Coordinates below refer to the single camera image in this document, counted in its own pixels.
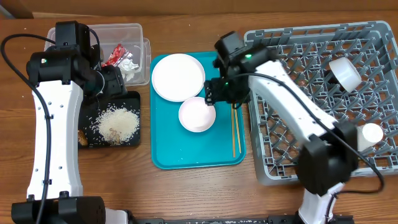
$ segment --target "wooden chopstick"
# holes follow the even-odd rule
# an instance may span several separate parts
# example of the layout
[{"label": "wooden chopstick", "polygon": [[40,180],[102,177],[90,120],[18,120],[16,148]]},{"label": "wooden chopstick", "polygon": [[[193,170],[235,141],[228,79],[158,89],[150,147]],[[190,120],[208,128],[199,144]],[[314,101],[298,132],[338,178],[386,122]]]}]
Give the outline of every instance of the wooden chopstick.
[{"label": "wooden chopstick", "polygon": [[239,123],[238,123],[238,111],[235,109],[234,110],[235,113],[235,122],[236,122],[236,132],[238,134],[238,145],[239,145],[239,153],[242,153],[242,149],[241,149],[241,137],[239,134]]},{"label": "wooden chopstick", "polygon": [[232,122],[232,152],[233,157],[235,158],[235,122],[234,122],[234,109],[233,104],[231,104],[231,122]]}]

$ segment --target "wooden table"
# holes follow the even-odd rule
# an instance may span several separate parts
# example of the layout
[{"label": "wooden table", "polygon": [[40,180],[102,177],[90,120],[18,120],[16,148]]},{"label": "wooden table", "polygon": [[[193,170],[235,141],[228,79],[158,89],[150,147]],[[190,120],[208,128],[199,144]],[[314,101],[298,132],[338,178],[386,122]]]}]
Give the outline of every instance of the wooden table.
[{"label": "wooden table", "polygon": [[[138,22],[150,40],[152,58],[159,54],[213,50],[219,36],[238,30],[385,20],[398,32],[397,11],[229,14],[218,16],[92,17],[84,24]],[[46,36],[59,19],[0,21],[0,39],[16,33]],[[6,51],[25,72],[40,40],[20,38]],[[136,217],[166,219],[266,217],[293,214],[300,206],[300,185],[266,187],[254,172],[249,116],[244,109],[248,153],[237,166],[160,170],[150,159],[149,85],[131,88],[142,97],[141,145],[79,151],[85,195],[100,195],[109,208],[130,209]],[[0,223],[12,223],[11,203],[23,202],[34,160],[35,112],[29,88],[0,60]],[[354,215],[357,223],[398,223],[398,176],[386,177],[379,195],[343,195],[335,213]],[[376,178],[355,178],[347,189],[374,189]]]}]

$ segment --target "pile of rice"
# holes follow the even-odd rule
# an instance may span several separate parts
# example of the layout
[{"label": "pile of rice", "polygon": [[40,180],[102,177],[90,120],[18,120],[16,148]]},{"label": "pile of rice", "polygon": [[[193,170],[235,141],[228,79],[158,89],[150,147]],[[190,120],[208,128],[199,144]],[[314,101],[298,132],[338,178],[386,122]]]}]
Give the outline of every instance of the pile of rice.
[{"label": "pile of rice", "polygon": [[130,141],[139,126],[139,117],[134,111],[126,108],[117,108],[109,105],[91,122],[91,130],[98,131],[102,135],[102,141],[107,141],[112,145],[120,145]]}]

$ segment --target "dish rack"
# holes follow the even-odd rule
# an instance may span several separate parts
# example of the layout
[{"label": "dish rack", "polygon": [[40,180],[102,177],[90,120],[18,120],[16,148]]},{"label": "dish rack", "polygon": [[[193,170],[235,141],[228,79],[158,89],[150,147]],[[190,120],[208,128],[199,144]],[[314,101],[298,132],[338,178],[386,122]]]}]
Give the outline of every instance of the dish rack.
[{"label": "dish rack", "polygon": [[[384,21],[325,26],[251,30],[247,45],[265,44],[276,50],[287,73],[312,101],[338,121],[376,123],[382,141],[362,152],[382,172],[398,173],[397,44]],[[346,57],[362,76],[352,93],[330,84],[329,62]],[[264,185],[298,181],[294,167],[300,146],[288,127],[266,102],[251,92],[251,141],[257,179]],[[352,176],[374,175],[359,162]]]}]

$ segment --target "red wrapper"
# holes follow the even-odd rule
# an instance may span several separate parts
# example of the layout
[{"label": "red wrapper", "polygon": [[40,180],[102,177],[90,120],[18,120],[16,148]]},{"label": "red wrapper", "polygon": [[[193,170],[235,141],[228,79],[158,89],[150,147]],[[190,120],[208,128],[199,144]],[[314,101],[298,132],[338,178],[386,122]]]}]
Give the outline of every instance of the red wrapper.
[{"label": "red wrapper", "polygon": [[121,44],[118,44],[118,46],[113,50],[111,56],[109,56],[108,61],[102,64],[102,67],[107,65],[116,66],[116,63],[120,61],[126,52],[128,52],[128,50],[125,49]]}]

